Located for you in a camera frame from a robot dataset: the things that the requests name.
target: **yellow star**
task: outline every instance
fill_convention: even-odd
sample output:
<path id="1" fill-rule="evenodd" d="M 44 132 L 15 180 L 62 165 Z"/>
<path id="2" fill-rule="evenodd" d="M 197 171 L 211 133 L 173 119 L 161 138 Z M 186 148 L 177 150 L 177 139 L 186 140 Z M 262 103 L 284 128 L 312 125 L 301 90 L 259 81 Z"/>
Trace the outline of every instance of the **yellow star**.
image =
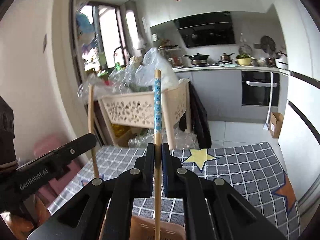
<path id="1" fill-rule="evenodd" d="M 195 163 L 202 172 L 204 163 L 217 159 L 208 154 L 208 149 L 190 150 L 191 155 L 183 163 Z"/>

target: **kettle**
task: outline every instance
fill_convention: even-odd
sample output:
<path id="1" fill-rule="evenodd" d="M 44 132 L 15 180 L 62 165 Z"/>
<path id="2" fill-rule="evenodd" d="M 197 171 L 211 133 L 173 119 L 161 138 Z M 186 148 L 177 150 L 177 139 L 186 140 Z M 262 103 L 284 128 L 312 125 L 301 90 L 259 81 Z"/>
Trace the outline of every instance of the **kettle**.
<path id="1" fill-rule="evenodd" d="M 223 55 L 220 56 L 221 61 L 231 61 L 230 56 L 234 55 L 234 53 L 231 53 L 230 55 L 227 55 L 227 53 L 223 53 Z"/>
<path id="2" fill-rule="evenodd" d="M 275 58 L 276 66 L 282 69 L 288 69 L 288 57 L 287 54 L 282 53 L 281 51 L 277 53 Z"/>

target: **plaid tablecloth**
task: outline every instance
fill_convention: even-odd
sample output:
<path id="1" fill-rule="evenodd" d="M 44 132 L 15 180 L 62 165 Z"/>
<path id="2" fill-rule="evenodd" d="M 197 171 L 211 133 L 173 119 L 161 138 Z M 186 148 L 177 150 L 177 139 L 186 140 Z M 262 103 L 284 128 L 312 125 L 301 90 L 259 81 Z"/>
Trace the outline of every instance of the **plaid tablecloth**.
<path id="1" fill-rule="evenodd" d="M 100 177 L 104 180 L 118 177 L 123 171 L 133 168 L 135 160 L 143 156 L 145 151 L 136 148 L 102 147 L 96 155 Z M 183 162 L 190 156 L 190 151 L 173 150 L 171 154 Z M 300 216 L 297 203 L 295 202 L 289 210 L 286 197 L 275 194 L 277 189 L 285 186 L 285 173 L 269 143 L 208 149 L 208 154 L 217 159 L 207 161 L 202 172 L 194 163 L 183 163 L 182 166 L 201 178 L 225 179 L 287 236 L 288 240 L 298 238 Z M 90 160 L 50 205 L 49 211 L 56 212 L 93 178 L 92 160 Z M 132 213 L 154 218 L 153 197 L 135 198 Z M 161 220 L 184 225 L 182 200 L 165 198 L 163 189 Z"/>

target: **wooden chopstick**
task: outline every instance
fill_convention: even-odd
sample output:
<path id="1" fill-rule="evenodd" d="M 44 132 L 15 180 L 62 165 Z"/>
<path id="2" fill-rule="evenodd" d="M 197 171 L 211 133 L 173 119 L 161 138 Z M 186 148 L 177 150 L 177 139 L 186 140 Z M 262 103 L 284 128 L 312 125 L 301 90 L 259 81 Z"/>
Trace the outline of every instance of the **wooden chopstick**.
<path id="1" fill-rule="evenodd" d="M 88 98 L 88 128 L 89 128 L 89 133 L 94 134 L 93 130 L 93 116 L 94 116 L 94 100 L 93 100 L 93 93 L 94 93 L 94 86 L 89 85 L 89 98 Z M 98 171 L 98 166 L 97 166 L 97 160 L 96 160 L 96 152 L 95 149 L 91 149 L 91 155 L 92 155 L 92 163 L 93 163 L 93 172 L 94 172 L 94 177 L 98 178 L 99 177 L 99 171 Z"/>
<path id="2" fill-rule="evenodd" d="M 155 70 L 155 100 L 154 100 L 154 126 L 155 126 L 155 240 L 160 240 L 160 211 L 161 211 L 161 144 L 162 144 L 162 116 L 161 116 L 161 71 Z"/>

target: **range hood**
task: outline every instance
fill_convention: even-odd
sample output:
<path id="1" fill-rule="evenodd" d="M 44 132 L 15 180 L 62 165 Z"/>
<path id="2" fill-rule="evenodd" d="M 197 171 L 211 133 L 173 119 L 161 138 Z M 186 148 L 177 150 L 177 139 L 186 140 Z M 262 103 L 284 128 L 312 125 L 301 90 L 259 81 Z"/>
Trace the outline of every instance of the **range hood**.
<path id="1" fill-rule="evenodd" d="M 230 12 L 213 12 L 173 21 L 187 48 L 236 44 Z"/>

